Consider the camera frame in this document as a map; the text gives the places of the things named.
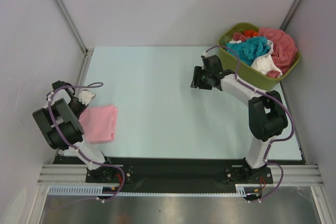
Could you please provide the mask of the pink t shirt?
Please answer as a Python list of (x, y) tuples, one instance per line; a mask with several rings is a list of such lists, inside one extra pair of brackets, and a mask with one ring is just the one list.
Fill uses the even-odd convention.
[(118, 109), (114, 105), (88, 107), (79, 117), (84, 138), (90, 144), (113, 142)]

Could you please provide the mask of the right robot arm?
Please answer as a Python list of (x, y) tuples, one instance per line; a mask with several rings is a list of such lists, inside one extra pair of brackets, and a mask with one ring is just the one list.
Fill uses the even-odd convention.
[(194, 68), (191, 88), (231, 94), (248, 108), (248, 125), (253, 140), (244, 158), (243, 179), (254, 183), (267, 167), (271, 141), (288, 126), (285, 107), (277, 91), (261, 91), (243, 82), (230, 69), (223, 69), (217, 55), (201, 56), (203, 66)]

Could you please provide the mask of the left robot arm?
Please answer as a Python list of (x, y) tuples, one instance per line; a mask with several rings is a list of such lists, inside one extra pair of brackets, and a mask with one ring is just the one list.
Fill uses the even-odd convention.
[(85, 130), (79, 121), (96, 96), (89, 89), (102, 85), (95, 82), (87, 87), (80, 86), (81, 91), (76, 95), (77, 86), (56, 81), (46, 96), (46, 104), (33, 112), (33, 118), (51, 148), (69, 150), (86, 164), (88, 171), (98, 171), (103, 181), (110, 182), (115, 178), (116, 169), (101, 151), (87, 142)]

